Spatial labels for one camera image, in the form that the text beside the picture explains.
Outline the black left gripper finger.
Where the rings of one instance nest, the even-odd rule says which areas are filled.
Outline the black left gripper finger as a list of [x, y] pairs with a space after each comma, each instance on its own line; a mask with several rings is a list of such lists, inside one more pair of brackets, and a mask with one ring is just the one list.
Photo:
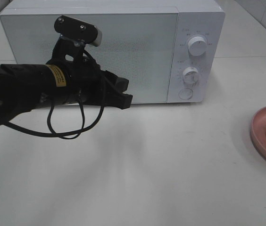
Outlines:
[[119, 109], [128, 109], [131, 106], [133, 95], [113, 91], [110, 94], [110, 106]]
[[104, 75], [106, 79], [112, 84], [112, 86], [120, 93], [124, 93], [128, 89], [129, 80], [126, 78], [118, 77], [110, 71], [105, 71]]

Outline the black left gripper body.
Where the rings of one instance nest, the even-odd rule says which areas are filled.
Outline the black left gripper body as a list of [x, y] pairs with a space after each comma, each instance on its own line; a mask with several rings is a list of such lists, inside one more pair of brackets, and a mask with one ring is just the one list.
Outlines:
[[71, 92], [79, 92], [82, 102], [87, 105], [101, 105], [105, 94], [102, 78], [116, 84], [116, 75], [101, 70], [95, 59], [86, 53], [83, 42], [74, 43], [73, 40], [60, 37], [46, 65], [50, 69], [58, 68], [66, 79], [65, 87]]

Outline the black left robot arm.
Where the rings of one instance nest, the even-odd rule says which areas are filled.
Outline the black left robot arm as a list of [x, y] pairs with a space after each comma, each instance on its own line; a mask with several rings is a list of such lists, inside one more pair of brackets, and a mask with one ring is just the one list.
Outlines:
[[84, 45], [59, 39], [52, 58], [40, 64], [0, 65], [0, 125], [22, 113], [51, 105], [85, 105], [127, 109], [129, 81], [101, 70]]

